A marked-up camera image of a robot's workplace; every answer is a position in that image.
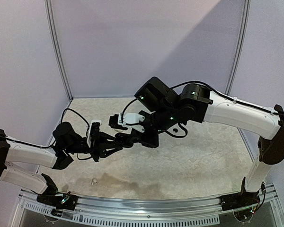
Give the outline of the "black charging case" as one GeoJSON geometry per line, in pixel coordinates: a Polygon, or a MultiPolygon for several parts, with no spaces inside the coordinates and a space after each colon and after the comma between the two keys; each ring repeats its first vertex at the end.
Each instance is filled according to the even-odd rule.
{"type": "Polygon", "coordinates": [[[131,148],[133,146],[131,135],[126,133],[117,133],[115,135],[114,143],[123,148],[131,148]]]}

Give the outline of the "white oval charging case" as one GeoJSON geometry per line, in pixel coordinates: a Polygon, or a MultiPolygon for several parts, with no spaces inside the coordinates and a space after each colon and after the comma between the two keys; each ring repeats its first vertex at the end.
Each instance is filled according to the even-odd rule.
{"type": "Polygon", "coordinates": [[[97,123],[97,122],[100,123],[100,124],[102,124],[102,121],[101,121],[101,120],[98,120],[98,119],[94,119],[94,120],[91,121],[92,124],[93,124],[93,123],[97,123]]]}

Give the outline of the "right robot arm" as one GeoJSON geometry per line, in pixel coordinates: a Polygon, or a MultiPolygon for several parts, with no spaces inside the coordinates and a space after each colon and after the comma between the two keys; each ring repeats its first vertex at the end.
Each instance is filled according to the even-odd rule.
{"type": "Polygon", "coordinates": [[[260,185],[270,168],[284,159],[284,111],[280,105],[273,108],[248,103],[227,96],[201,81],[181,84],[180,94],[157,77],[149,79],[136,93],[135,99],[149,111],[122,112],[120,126],[141,134],[157,135],[171,126],[188,121],[220,123],[233,126],[259,136],[258,157],[248,175],[243,179],[241,192],[235,196],[239,206],[246,206],[258,195],[260,185]]]}

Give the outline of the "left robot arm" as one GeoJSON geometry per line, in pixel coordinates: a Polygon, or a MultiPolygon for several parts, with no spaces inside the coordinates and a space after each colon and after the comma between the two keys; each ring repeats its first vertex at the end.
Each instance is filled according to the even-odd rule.
{"type": "Polygon", "coordinates": [[[54,170],[64,170],[72,162],[72,154],[90,154],[94,161],[132,147],[126,134],[111,136],[93,122],[86,137],[75,132],[69,122],[60,123],[53,131],[54,144],[43,147],[7,137],[0,129],[0,181],[26,188],[42,196],[50,205],[61,201],[58,188],[50,176],[34,174],[15,163],[29,163],[54,170]]]}

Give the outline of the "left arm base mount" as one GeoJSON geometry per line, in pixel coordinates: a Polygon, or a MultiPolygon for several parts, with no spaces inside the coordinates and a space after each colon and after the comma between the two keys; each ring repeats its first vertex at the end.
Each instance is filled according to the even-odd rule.
{"type": "Polygon", "coordinates": [[[59,192],[50,176],[41,174],[46,181],[47,188],[42,194],[38,194],[36,201],[55,207],[57,210],[75,210],[79,197],[71,192],[59,192]]]}

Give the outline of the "aluminium front rail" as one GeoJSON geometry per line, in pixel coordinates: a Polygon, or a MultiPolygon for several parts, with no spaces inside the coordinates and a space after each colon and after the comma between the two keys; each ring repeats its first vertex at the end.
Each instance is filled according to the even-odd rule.
{"type": "Polygon", "coordinates": [[[131,200],[80,196],[74,210],[53,212],[26,190],[19,193],[13,227],[284,227],[272,184],[264,204],[237,220],[238,210],[222,210],[218,195],[178,200],[131,200]]]}

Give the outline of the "left aluminium corner post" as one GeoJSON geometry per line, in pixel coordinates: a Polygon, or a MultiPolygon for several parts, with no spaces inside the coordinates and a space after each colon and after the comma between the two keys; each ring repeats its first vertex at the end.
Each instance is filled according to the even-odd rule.
{"type": "Polygon", "coordinates": [[[60,77],[62,80],[64,90],[66,92],[67,98],[71,102],[73,100],[73,94],[71,91],[69,80],[67,78],[67,73],[66,73],[66,69],[64,66],[64,62],[62,59],[62,52],[61,52],[61,48],[60,48],[60,44],[58,40],[56,24],[54,21],[53,1],[45,0],[44,4],[45,4],[45,10],[47,14],[47,21],[48,21],[48,26],[49,26],[49,31],[50,31],[50,37],[51,37],[52,45],[53,45],[53,51],[54,51],[56,62],[57,62],[57,67],[60,73],[60,77]]]}

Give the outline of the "aluminium corner post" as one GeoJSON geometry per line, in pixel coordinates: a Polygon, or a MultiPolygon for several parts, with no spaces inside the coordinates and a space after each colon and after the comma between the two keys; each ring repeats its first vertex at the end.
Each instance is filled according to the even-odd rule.
{"type": "Polygon", "coordinates": [[[250,0],[245,0],[243,4],[243,11],[242,11],[241,21],[240,21],[240,26],[239,26],[238,39],[237,39],[236,48],[235,48],[235,55],[232,61],[229,78],[228,78],[227,85],[225,88],[225,94],[227,95],[231,93],[231,89],[232,89],[232,86],[235,80],[235,75],[237,72],[237,68],[239,65],[240,56],[242,53],[245,34],[247,30],[247,25],[248,25],[249,10],[250,10],[250,0]]]}
{"type": "Polygon", "coordinates": [[[57,62],[57,67],[60,73],[60,77],[62,80],[64,90],[66,92],[67,98],[71,102],[73,100],[73,94],[71,91],[69,80],[67,78],[67,73],[66,73],[66,69],[64,66],[64,62],[62,59],[62,52],[61,52],[61,48],[60,48],[60,44],[58,40],[56,24],[54,21],[53,1],[45,0],[44,4],[45,4],[45,10],[47,14],[47,21],[48,21],[48,26],[49,26],[49,31],[50,31],[50,37],[51,37],[52,45],[53,45],[53,51],[54,51],[56,62],[57,62]]]}

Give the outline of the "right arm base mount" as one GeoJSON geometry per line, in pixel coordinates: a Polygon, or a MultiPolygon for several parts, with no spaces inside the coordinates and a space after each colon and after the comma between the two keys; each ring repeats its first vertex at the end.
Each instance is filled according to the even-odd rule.
{"type": "Polygon", "coordinates": [[[260,201],[259,191],[248,192],[245,187],[239,192],[222,195],[219,199],[223,211],[249,207],[260,201]]]}

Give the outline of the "right aluminium corner post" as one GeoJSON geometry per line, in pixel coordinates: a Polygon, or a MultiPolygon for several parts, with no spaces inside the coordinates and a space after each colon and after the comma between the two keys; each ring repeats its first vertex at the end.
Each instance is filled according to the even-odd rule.
{"type": "Polygon", "coordinates": [[[231,93],[231,89],[232,89],[232,86],[235,80],[235,75],[237,72],[237,68],[239,65],[240,56],[242,53],[245,34],[247,30],[247,25],[248,25],[249,10],[250,10],[250,0],[245,0],[243,4],[243,11],[242,11],[241,21],[240,21],[240,26],[239,26],[238,39],[237,39],[236,48],[235,48],[235,55],[232,61],[229,78],[228,78],[227,85],[225,88],[225,94],[227,95],[231,93]]]}

